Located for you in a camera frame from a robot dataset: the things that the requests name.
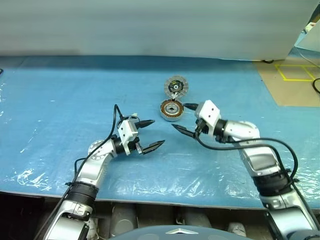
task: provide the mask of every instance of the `silver robot arm segment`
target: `silver robot arm segment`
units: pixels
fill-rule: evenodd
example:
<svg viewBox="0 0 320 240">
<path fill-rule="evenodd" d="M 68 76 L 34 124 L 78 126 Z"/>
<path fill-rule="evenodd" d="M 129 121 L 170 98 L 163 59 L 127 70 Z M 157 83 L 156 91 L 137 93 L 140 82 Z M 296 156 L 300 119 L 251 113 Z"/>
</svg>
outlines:
<svg viewBox="0 0 320 240">
<path fill-rule="evenodd" d="M 173 124 L 179 132 L 198 141 L 201 133 L 209 134 L 215 136 L 219 143 L 233 142 L 235 147 L 243 147 L 239 149 L 240 157 L 259 191 L 263 206 L 268 210 L 266 217 L 274 238 L 289 240 L 298 232 L 308 233 L 305 237 L 312 237 L 311 233 L 315 236 L 320 234 L 319 224 L 313 213 L 285 172 L 286 169 L 281 167 L 275 152 L 267 146 L 245 148 L 263 144 L 258 139 L 259 130 L 253 123 L 222 120 L 220 110 L 210 100 L 200 104 L 186 103 L 184 106 L 195 110 L 196 129 L 192 132 Z"/>
<path fill-rule="evenodd" d="M 111 159 L 118 154 L 130 155 L 137 150 L 139 154 L 147 154 L 158 147 L 163 141 L 157 141 L 143 148 L 140 146 L 138 129 L 147 127 L 154 120 L 137 121 L 136 117 L 125 117 L 118 122 L 120 137 L 113 135 L 103 145 L 102 140 L 95 141 L 88 150 L 94 151 L 80 169 L 76 180 L 72 183 L 66 197 L 58 208 L 53 221 L 50 223 L 44 240 L 85 240 L 89 227 L 89 220 L 99 187 L 106 175 L 106 168 Z"/>
</svg>

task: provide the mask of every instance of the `white wall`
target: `white wall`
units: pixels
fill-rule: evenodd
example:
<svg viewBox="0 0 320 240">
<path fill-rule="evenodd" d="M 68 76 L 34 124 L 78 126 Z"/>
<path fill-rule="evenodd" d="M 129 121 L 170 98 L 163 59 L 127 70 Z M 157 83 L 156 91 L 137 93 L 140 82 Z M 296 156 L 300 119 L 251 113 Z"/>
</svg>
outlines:
<svg viewBox="0 0 320 240">
<path fill-rule="evenodd" d="M 0 55 L 283 59 L 319 0 L 1 0 Z"/>
</svg>

